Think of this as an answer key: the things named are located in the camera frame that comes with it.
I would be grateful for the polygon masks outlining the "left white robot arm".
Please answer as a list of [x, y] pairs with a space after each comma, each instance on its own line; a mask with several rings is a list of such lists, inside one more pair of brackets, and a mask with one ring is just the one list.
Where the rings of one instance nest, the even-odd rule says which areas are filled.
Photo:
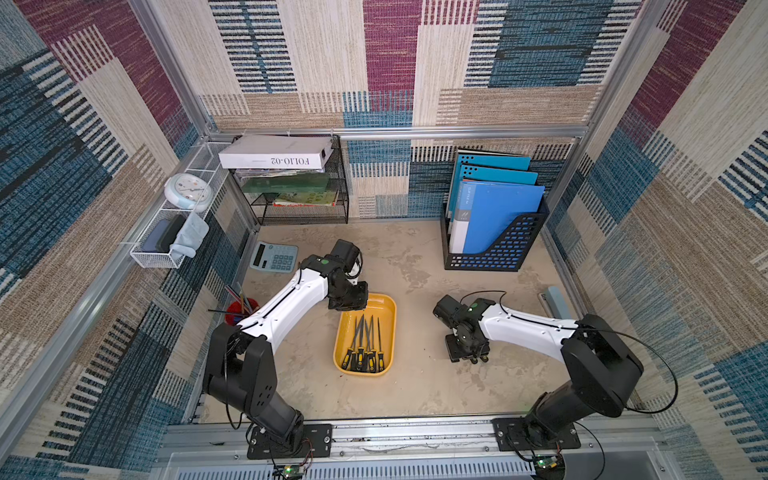
[[304, 259], [288, 283], [255, 313], [236, 325], [216, 327], [203, 392], [244, 414], [280, 447], [297, 449], [304, 418], [277, 393], [274, 353], [305, 314], [324, 300], [330, 310], [364, 309], [368, 284], [359, 279], [362, 265], [360, 249], [339, 239], [330, 253]]

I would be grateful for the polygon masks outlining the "yellow storage tray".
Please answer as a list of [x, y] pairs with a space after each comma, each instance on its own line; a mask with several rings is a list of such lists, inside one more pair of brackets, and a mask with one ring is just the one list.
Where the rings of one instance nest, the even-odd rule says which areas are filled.
[[[376, 324], [377, 318], [380, 319], [386, 367], [381, 373], [377, 373], [377, 371], [375, 373], [363, 373], [354, 370], [345, 371], [342, 369], [341, 363], [351, 344], [354, 333], [354, 320], [359, 320], [361, 316], [365, 316], [367, 322], [370, 319], [373, 319], [374, 321], [373, 339], [375, 342], [376, 361], [378, 349]], [[371, 293], [368, 297], [367, 307], [364, 310], [347, 311], [341, 314], [333, 353], [334, 365], [344, 374], [368, 377], [380, 377], [384, 375], [389, 371], [394, 359], [396, 326], [397, 306], [394, 300], [388, 295]]]

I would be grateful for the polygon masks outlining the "file tool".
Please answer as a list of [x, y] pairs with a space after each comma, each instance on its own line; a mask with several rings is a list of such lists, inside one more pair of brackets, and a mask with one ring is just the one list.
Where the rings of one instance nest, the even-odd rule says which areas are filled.
[[373, 339], [373, 333], [374, 333], [374, 321], [373, 319], [370, 319], [366, 324], [366, 343], [367, 343], [366, 372], [367, 373], [375, 373], [377, 371], [376, 351], [375, 351], [375, 342]]
[[364, 330], [363, 343], [362, 343], [362, 346], [363, 346], [363, 348], [364, 348], [364, 352], [365, 352], [365, 367], [364, 367], [364, 370], [362, 371], [363, 373], [367, 373], [367, 372], [366, 372], [366, 364], [367, 364], [367, 362], [366, 362], [366, 350], [367, 350], [367, 343], [366, 343], [366, 324], [367, 324], [367, 321], [366, 321], [366, 319], [365, 319], [365, 330]]
[[359, 329], [358, 325], [359, 325], [359, 320], [355, 319], [352, 341], [341, 363], [342, 369], [345, 371], [353, 371], [356, 369], [356, 365], [357, 365], [356, 342], [357, 342], [358, 329]]
[[355, 343], [353, 344], [354, 358], [350, 363], [350, 368], [356, 372], [362, 372], [365, 367], [365, 352], [362, 346], [364, 330], [365, 319], [363, 316], [361, 316], [356, 326]]
[[384, 349], [383, 349], [383, 340], [382, 340], [382, 332], [381, 332], [381, 322], [380, 322], [379, 318], [377, 318], [376, 332], [377, 332], [377, 340], [378, 340], [377, 373], [381, 373], [381, 372], [384, 371], [384, 369], [386, 367], [385, 367], [385, 360], [384, 360]]

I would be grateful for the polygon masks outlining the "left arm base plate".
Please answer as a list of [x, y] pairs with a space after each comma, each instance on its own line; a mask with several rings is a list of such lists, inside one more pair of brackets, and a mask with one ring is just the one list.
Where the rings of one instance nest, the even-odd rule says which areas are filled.
[[331, 454], [333, 425], [330, 423], [303, 424], [286, 439], [269, 433], [258, 425], [246, 432], [248, 460], [316, 459]]

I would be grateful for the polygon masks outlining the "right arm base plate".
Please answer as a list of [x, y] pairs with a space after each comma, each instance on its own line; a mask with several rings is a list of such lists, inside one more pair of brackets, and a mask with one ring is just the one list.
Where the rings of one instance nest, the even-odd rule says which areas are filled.
[[572, 424], [557, 433], [551, 433], [524, 417], [498, 417], [491, 420], [500, 451], [575, 450], [581, 447], [579, 436]]

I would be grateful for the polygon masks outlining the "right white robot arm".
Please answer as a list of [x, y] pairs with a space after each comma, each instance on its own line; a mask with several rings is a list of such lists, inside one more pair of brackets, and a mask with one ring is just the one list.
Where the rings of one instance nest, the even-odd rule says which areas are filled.
[[525, 416], [494, 422], [502, 451], [580, 447], [575, 423], [595, 413], [619, 417], [644, 373], [618, 332], [593, 314], [580, 320], [547, 318], [484, 298], [464, 304], [446, 295], [433, 315], [451, 330], [446, 346], [452, 362], [486, 362], [495, 341], [565, 365], [569, 380], [540, 395]]

